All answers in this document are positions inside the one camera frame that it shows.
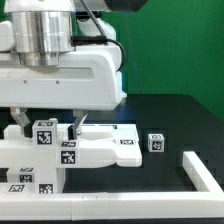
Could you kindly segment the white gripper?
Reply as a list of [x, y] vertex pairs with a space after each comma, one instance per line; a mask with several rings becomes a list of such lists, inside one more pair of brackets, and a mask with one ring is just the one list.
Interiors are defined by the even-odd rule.
[[32, 138], [26, 108], [78, 109], [68, 139], [82, 133], [86, 110], [113, 110], [126, 97], [117, 46], [80, 46], [62, 54], [57, 66], [26, 67], [15, 53], [0, 53], [0, 107], [10, 114], [24, 137]]

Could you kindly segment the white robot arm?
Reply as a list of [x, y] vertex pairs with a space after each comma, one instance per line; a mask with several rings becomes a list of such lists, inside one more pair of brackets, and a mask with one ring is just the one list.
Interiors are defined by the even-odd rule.
[[29, 108], [113, 110], [122, 91], [123, 46], [103, 12], [137, 12], [148, 0], [5, 0], [0, 22], [0, 107], [23, 131]]

